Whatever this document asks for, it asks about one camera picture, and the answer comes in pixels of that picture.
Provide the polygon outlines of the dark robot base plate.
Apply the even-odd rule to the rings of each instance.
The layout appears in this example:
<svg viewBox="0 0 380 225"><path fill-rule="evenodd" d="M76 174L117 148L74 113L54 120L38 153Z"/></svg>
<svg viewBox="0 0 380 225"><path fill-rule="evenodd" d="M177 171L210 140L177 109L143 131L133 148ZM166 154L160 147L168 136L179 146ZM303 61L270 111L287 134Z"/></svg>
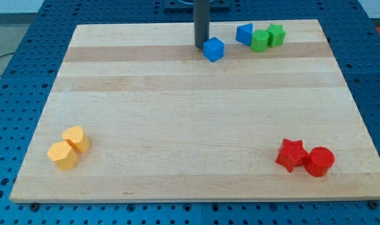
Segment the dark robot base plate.
<svg viewBox="0 0 380 225"><path fill-rule="evenodd" d="M231 0L210 0L210 9L230 9ZM162 0L165 11L192 9L194 0Z"/></svg>

